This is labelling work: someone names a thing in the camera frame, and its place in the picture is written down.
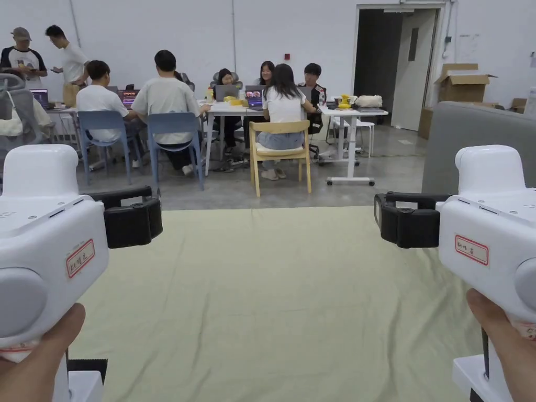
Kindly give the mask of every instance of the baseball cap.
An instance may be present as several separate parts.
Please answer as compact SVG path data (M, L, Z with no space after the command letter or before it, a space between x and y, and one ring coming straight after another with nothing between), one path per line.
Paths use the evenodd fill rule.
M28 32L28 30L26 28L22 28L21 26L15 28L13 32L11 32L11 34L15 39L18 40L32 40L32 38L30 38L30 33Z

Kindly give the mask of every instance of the gray office chair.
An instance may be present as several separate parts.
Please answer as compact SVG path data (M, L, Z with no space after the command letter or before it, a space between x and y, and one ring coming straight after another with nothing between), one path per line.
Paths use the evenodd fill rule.
M4 157L8 151L18 146L42 144L44 140L34 115L34 96L25 88L24 81L13 74L0 74L0 119L11 118L12 106L7 91L10 92L23 123L23 134L17 137L0 136L0 157Z
M218 84L218 75L219 75L219 71L214 74L214 76L212 77L212 82L210 83L210 88L214 89L214 87ZM243 89L244 88L244 83L239 81L239 77L238 77L238 74L235 73L235 72L232 72L231 75L233 76L233 85L236 85L238 87L238 89Z
M196 84L194 84L192 81L190 81L190 79L188 78L188 76L186 75L185 72L180 72L179 74L181 75L181 78L182 78L183 82L186 85L188 85L192 91L195 92L196 91Z

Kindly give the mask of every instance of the doorway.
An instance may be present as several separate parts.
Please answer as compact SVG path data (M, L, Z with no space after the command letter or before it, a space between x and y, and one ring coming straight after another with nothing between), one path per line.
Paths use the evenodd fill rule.
M354 95L380 95L392 126L419 129L437 21L437 9L359 11Z

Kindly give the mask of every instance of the door frame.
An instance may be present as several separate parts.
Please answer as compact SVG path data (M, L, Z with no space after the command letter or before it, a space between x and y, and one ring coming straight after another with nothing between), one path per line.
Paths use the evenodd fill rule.
M443 59L443 30L446 26L445 18L448 18L446 12L446 5L448 0L427 0L425 4L423 1L412 2L407 0L403 4L358 4L355 10L355 29L354 29L354 49L353 49L353 63L352 63L352 85L355 86L355 65L358 55L358 36L359 36L359 11L360 10L418 10L418 9L436 9L439 10L439 16L435 25L435 38L432 42L432 53L430 58L430 67L428 69L428 77L426 82L426 88L423 98L424 106L431 106L434 103L432 96L434 94L433 85L438 77L438 70L440 70L441 60Z

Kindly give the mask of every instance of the laptop screen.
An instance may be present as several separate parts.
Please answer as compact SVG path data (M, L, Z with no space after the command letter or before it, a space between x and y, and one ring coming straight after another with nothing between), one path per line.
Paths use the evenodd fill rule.
M48 108L48 90L30 90L43 109Z
M132 107L132 104L134 103L134 99L138 96L139 90L133 90L133 91L119 91L118 95L121 98L121 101L123 102L123 105L125 108L129 109Z
M261 107L263 105L264 91L246 91L245 97L248 99L249 107Z

